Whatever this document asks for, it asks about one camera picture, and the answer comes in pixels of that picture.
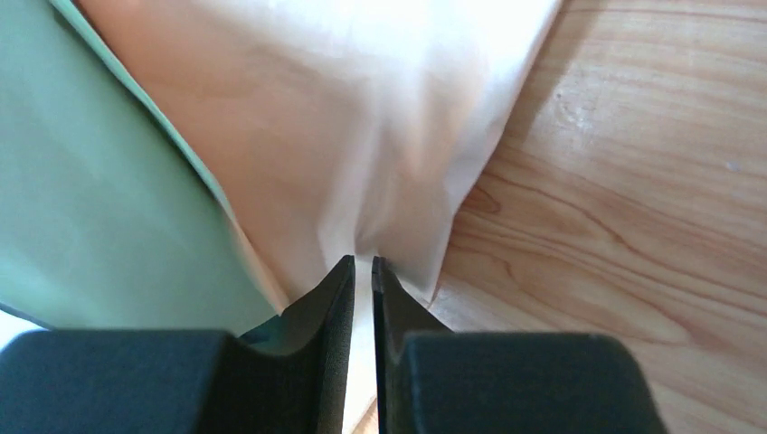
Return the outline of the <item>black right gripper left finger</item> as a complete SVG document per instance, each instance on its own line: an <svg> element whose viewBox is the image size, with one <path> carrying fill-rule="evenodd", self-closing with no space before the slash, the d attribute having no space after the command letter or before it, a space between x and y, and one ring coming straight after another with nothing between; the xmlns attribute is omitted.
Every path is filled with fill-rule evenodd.
<svg viewBox="0 0 767 434"><path fill-rule="evenodd" d="M338 433L354 315L343 257L281 315L221 330L55 330L1 353L4 433Z"/></svg>

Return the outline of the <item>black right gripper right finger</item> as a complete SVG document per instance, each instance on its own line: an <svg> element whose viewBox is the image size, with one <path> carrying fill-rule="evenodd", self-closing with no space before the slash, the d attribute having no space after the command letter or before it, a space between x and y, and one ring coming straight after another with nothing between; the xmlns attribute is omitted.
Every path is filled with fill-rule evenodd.
<svg viewBox="0 0 767 434"><path fill-rule="evenodd" d="M630 351L590 333L455 332L372 266L382 433L663 433Z"/></svg>

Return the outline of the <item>green and peach wrapping paper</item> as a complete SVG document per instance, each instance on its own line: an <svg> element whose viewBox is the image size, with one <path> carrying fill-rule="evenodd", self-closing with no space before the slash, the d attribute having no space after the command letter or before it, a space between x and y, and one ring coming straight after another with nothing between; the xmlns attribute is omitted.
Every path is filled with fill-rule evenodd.
<svg viewBox="0 0 767 434"><path fill-rule="evenodd" d="M560 6L4 1L1 308L242 334L352 255L351 432L372 260L433 296Z"/></svg>

